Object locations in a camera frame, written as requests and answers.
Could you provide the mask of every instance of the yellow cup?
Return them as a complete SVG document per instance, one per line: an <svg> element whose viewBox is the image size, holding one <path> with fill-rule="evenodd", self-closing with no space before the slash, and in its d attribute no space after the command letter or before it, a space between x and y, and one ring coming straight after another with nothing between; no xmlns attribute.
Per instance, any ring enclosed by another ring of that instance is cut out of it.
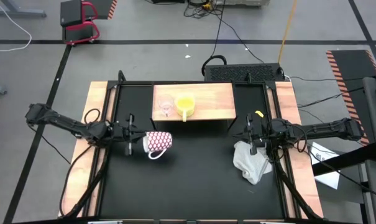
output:
<svg viewBox="0 0 376 224"><path fill-rule="evenodd" d="M195 98L193 95L182 95L175 100L177 113L182 116L182 121L186 122L186 118L195 112Z"/></svg>

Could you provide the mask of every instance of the orange and black striped tape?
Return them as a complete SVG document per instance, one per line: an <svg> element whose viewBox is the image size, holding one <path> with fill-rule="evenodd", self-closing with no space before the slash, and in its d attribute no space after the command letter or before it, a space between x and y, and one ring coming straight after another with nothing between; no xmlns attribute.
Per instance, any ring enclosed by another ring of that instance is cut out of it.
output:
<svg viewBox="0 0 376 224"><path fill-rule="evenodd" d="M348 109L349 116L351 117L351 119L354 119L357 122L359 122L360 128L362 128L362 130L364 132L364 128L362 126L362 122L360 121L359 115L356 112L355 105L352 102L352 98L351 98L350 94L347 92L348 89L345 86L344 79L342 78L342 75L341 75L341 73L339 71L339 68L338 68L338 65L336 63L336 60L334 59L334 55L329 50L326 52L326 55L327 55L327 58L329 60L329 63L330 63L330 66L331 66L331 70L332 70L332 72L334 74L334 77L336 78L338 88L340 89L340 91L342 93L342 99L344 100L345 105L346 105L346 107ZM369 139L367 138L366 133L364 133L362 139L360 139L360 143L362 143L365 146L369 144Z"/></svg>
<svg viewBox="0 0 376 224"><path fill-rule="evenodd" d="M375 69L375 71L376 71L376 63L375 63L375 61L374 61L374 59L373 59L372 54L371 54L368 50L366 50L366 53L367 53L367 55L369 56L369 59L372 61L372 63L373 63L373 67L374 67L374 69Z"/></svg>
<svg viewBox="0 0 376 224"><path fill-rule="evenodd" d="M113 18L114 10L116 10L116 4L117 4L117 0L113 0L111 4L111 8L109 9L108 19Z"/></svg>

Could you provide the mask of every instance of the mug handle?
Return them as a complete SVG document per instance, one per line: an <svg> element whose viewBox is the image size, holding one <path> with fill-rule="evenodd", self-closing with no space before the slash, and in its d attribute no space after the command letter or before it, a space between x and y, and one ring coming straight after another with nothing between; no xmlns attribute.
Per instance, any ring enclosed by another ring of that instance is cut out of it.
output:
<svg viewBox="0 0 376 224"><path fill-rule="evenodd" d="M156 157L152 157L152 153L154 153L154 152L150 152L149 154L148 154L148 157L149 157L149 159L153 159L153 160L155 160L155 159L158 159L158 158L160 158L160 156L162 156L163 154L164 154L164 152L166 151L167 149L164 149L159 155L157 155Z"/></svg>
<svg viewBox="0 0 376 224"><path fill-rule="evenodd" d="M182 122L186 122L186 110L182 112Z"/></svg>

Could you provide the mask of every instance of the white paper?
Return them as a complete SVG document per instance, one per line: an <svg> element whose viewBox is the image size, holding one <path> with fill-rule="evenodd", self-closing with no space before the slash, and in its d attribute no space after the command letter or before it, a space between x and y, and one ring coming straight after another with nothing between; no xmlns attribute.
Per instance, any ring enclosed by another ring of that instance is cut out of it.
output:
<svg viewBox="0 0 376 224"><path fill-rule="evenodd" d="M325 147L319 145L318 143L312 143L311 152L321 161L325 161L326 159L330 159L333 157L337 157L337 154L334 154L331 150L326 149ZM318 160L316 160L313 155L311 154L312 159L312 165L319 163ZM328 174L323 174L314 177L315 180L319 181L322 184L326 184L329 187L332 187L337 190L338 188L338 180L339 180L339 173L337 172L330 172Z"/></svg>

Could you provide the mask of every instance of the black cable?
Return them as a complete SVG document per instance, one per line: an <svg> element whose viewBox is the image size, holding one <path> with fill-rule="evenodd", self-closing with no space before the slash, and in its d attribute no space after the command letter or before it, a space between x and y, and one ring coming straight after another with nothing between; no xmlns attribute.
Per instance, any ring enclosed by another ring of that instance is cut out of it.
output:
<svg viewBox="0 0 376 224"><path fill-rule="evenodd" d="M28 127L37 134L37 131L34 128L30 127L30 125L28 125ZM63 156L62 153L53 144L51 144L42 134L40 135L40 137L44 139L44 141L47 144L49 144L53 149L55 149L59 156L61 156L68 164L70 164L69 160L65 158L65 156Z"/></svg>
<svg viewBox="0 0 376 224"><path fill-rule="evenodd" d="M304 137L305 143L304 143L304 146L302 147L302 149L300 149L300 140L302 140L302 137L300 137L296 142L298 152L303 152L303 151L305 151L306 146L308 145L308 137L306 135L306 132L301 127L299 127L298 125L292 124L292 126L295 127L295 128L298 128L303 133L302 137Z"/></svg>
<svg viewBox="0 0 376 224"><path fill-rule="evenodd" d="M305 78L301 78L301 77L290 77L291 78L297 78L297 79L300 79L300 80L303 80L303 81L309 81L309 82L322 82L322 81L336 81L335 78L324 78L324 79L319 79L319 80L313 80L313 79L305 79ZM343 79L344 81L355 81L355 80L362 80L363 78L345 78Z"/></svg>
<svg viewBox="0 0 376 224"><path fill-rule="evenodd" d="M94 121L92 122L95 122L99 119L99 117L101 116L101 111L98 110L97 108L93 108L93 109L90 109L89 111L87 111L87 113L84 115L84 123L88 124L87 122L87 116L92 112L92 111L97 111L98 112L98 115L97 117L94 119ZM63 210L62 210L62 200L63 200L63 196L65 194L65 191L66 191L66 185L68 184L68 179L69 179L69 175L70 175L70 171L71 169L73 168L73 166L75 165L75 163L77 162L78 159L80 159L92 146L89 146L88 148L86 148L70 165L69 169L68 169L68 172L66 173L66 179L65 179L65 183L63 184L63 190L62 190L62 194L61 194L61 200L59 201L59 212L61 213L61 216L64 216L65 214L63 213Z"/></svg>
<svg viewBox="0 0 376 224"><path fill-rule="evenodd" d="M216 39L215 39L215 45L214 45L213 53L211 54L210 57L214 56L215 50L216 50L216 48L217 48L217 42L218 42L218 37L219 37L219 31L221 30L222 17L224 16L225 3L226 3L226 1L224 1L224 3L222 4L222 11L221 11L222 13L221 13L221 18L219 18L219 25L218 25L217 37L216 37Z"/></svg>
<svg viewBox="0 0 376 224"><path fill-rule="evenodd" d="M338 174L340 174L341 176L345 177L346 179L348 179L348 180L351 181L352 183L358 185L358 186L361 187L362 189L364 189L364 190L366 190L366 191L368 191L368 192L370 192L370 193L376 195L376 192L375 192L375 191L370 190L369 188L363 186L362 184L356 182L356 181L353 180L352 178L350 178L350 177L346 176L345 174L341 173L340 171L336 170L335 168L333 168L333 167L330 166L329 164L325 163L324 161L321 161L320 159L318 159L318 158L312 153L312 151L311 151L310 149L309 149L308 151L309 151L309 152L306 152L306 151L305 151L305 153L307 153L309 156L311 156L311 154L312 154L312 156L313 156L317 161L319 161L322 165L324 165L324 166L326 166L327 168L333 170L334 172L337 172Z"/></svg>
<svg viewBox="0 0 376 224"><path fill-rule="evenodd" d="M59 201L59 212L61 213L61 216L65 216L65 214L63 213L63 209L62 209L62 201L63 201L63 197L65 196L65 191L66 191L66 186L68 185L68 180L69 180L69 175L70 175L70 172L73 168L73 166L76 164L76 162L82 157L84 156L84 154L86 154L88 152L89 149L91 149L92 146L89 146L88 148L86 148L78 157L76 157L76 159L71 163L69 169L68 169L68 172L66 173L66 179L65 179L65 183L63 184L63 190L62 190L62 193L61 193L61 200Z"/></svg>
<svg viewBox="0 0 376 224"><path fill-rule="evenodd" d="M170 3L154 3L154 2L151 2L149 0L144 0L145 2L149 2L151 4L155 4L155 5L159 5L159 6L169 6L169 5L172 5L172 4L178 4L179 2L170 2Z"/></svg>
<svg viewBox="0 0 376 224"><path fill-rule="evenodd" d="M87 111L87 113L84 115L84 123L88 124L88 122L87 122L87 116L88 116L91 112L93 112L93 111L97 111L97 112L98 112L98 116L97 116L97 117L95 118L95 120L92 121L92 122L95 122L95 121L97 121L97 120L99 119L99 116L101 115L101 111L98 110L98 109L96 109L96 108L93 108L93 109Z"/></svg>
<svg viewBox="0 0 376 224"><path fill-rule="evenodd" d="M314 101L314 102L312 102L312 103L308 103L308 104L306 104L306 105L301 105L301 106L299 106L298 108L304 108L304 107L307 107L307 106L312 106L312 105L315 105L315 104L318 104L318 103L324 102L324 101L326 101L326 100L335 99L335 98L338 98L338 96L341 96L341 95L344 94L344 93L352 93L353 91L357 91L357 90L363 90L363 87L356 88L356 89L349 90L349 91L344 91L344 92L342 92L342 93L340 93L340 94L337 94L337 95L334 95L334 96L327 97L327 98L325 98L325 99L323 99L323 100L316 100L316 101Z"/></svg>
<svg viewBox="0 0 376 224"><path fill-rule="evenodd" d="M286 154L286 150L287 150L287 149L282 148L282 150L283 150L283 153L282 153L282 155L281 155L280 157L278 156L278 155L279 155L279 153L278 153L278 149L277 149L277 150L272 150L271 153L273 154L273 152L276 151L278 157L277 157L275 160L271 160L271 159L269 159L269 163L273 164L273 163L275 163L275 162L279 162L281 159L283 159L283 157L284 157L285 154Z"/></svg>
<svg viewBox="0 0 376 224"><path fill-rule="evenodd" d="M228 27L230 27L233 32L235 33L236 37L239 39L239 41L244 45L244 47L247 49L248 52L250 52L250 54L255 57L258 61L262 62L262 63L265 63L263 60L261 60L260 58L258 58L257 56L255 56L251 50L249 49L249 47L244 43L244 41L239 37L239 35L237 34L236 30L229 24L227 24L225 21L222 20L222 18L218 17L217 15L217 18L220 19L225 25L227 25Z"/></svg>
<svg viewBox="0 0 376 224"><path fill-rule="evenodd" d="M325 153L330 153L330 154L334 154L334 155L338 155L337 153L335 153L335 152L332 152L332 151L325 151L325 150L320 150L320 149L318 149L317 147L314 147L315 149L317 149L317 150L319 150L319 151L321 151L321 152L325 152Z"/></svg>
<svg viewBox="0 0 376 224"><path fill-rule="evenodd" d="M201 74L204 76L206 74L206 65L208 64L208 62L214 60L214 59L221 59L222 62L224 62L224 65L227 65L227 61L226 61L226 58L222 55L214 55L214 56L211 56L210 58L208 58L204 63L203 65L201 66Z"/></svg>
<svg viewBox="0 0 376 224"><path fill-rule="evenodd" d="M317 116L315 116L313 113L309 112L309 111L306 111L306 110L303 110L303 109L298 109L299 111L303 111L303 112L306 112L308 114L310 114L312 117L316 118L318 121L324 123L320 118L318 118Z"/></svg>

